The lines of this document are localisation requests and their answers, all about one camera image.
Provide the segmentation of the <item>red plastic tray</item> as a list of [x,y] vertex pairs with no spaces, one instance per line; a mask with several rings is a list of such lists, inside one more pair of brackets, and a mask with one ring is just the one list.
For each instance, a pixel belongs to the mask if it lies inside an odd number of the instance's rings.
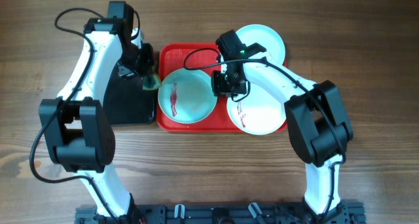
[[[160,52],[158,74],[162,81],[177,69],[197,70],[206,66],[204,71],[209,76],[217,59],[217,47],[211,43],[172,43],[166,45]],[[156,121],[158,125],[169,132],[243,132],[237,128],[227,113],[228,98],[218,97],[215,109],[204,120],[192,124],[181,124],[169,119],[163,114],[160,106],[157,108]]]

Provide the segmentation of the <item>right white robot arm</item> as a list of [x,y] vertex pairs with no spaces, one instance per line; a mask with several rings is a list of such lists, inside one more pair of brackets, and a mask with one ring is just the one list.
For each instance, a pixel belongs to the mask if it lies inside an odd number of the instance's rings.
[[354,132],[337,86],[316,83],[293,73],[273,59],[260,39],[230,30],[216,40],[226,71],[211,77],[216,96],[247,96],[256,84],[282,103],[289,141],[306,165],[304,204],[314,221],[325,223],[338,215],[338,169]]

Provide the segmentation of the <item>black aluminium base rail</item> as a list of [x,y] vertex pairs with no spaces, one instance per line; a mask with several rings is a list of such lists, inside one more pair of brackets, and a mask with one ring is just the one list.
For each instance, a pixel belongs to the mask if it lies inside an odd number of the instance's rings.
[[[138,205],[134,217],[139,221],[132,223],[320,223],[315,220],[302,202],[261,205],[251,203],[247,206],[176,206]],[[118,223],[111,217],[100,215],[96,207],[77,208],[74,223]],[[130,223],[122,217],[121,223]],[[327,214],[325,223],[367,223],[365,209],[361,202],[341,203]]]

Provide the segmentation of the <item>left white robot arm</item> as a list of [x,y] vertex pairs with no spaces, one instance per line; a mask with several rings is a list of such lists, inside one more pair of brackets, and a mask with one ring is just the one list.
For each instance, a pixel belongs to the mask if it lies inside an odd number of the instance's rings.
[[143,41],[138,13],[124,1],[110,2],[106,15],[95,13],[80,35],[84,46],[70,79],[39,106],[37,139],[96,203],[77,214],[77,223],[143,223],[113,164],[113,126],[154,121],[153,48]]

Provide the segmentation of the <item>pale green plate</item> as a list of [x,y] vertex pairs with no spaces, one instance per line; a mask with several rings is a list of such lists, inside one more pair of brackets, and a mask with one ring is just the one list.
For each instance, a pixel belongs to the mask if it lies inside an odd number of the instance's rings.
[[163,114],[181,124],[204,120],[216,103],[211,77],[202,70],[177,69],[164,78],[158,89],[158,104]]

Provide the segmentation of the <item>green yellow sponge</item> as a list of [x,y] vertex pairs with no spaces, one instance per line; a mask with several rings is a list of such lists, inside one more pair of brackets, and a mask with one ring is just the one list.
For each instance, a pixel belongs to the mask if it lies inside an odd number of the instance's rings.
[[143,77],[142,90],[154,91],[162,86],[162,81],[157,73],[149,73]]

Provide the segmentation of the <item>white plate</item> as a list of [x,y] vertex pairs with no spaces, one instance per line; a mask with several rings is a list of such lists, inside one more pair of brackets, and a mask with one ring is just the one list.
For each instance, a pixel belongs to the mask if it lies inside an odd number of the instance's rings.
[[239,102],[227,100],[227,113],[241,131],[266,135],[286,127],[285,110],[268,92],[251,83],[249,95]]
[[272,28],[262,24],[250,24],[235,31],[245,46],[259,43],[278,64],[285,63],[285,43]]

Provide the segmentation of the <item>black plastic tray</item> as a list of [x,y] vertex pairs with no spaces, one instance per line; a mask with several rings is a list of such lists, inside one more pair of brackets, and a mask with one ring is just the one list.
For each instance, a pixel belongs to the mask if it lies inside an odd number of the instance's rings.
[[149,43],[139,50],[140,75],[116,63],[111,73],[103,110],[112,125],[150,124],[155,119],[156,91],[145,87],[152,81],[155,55]]

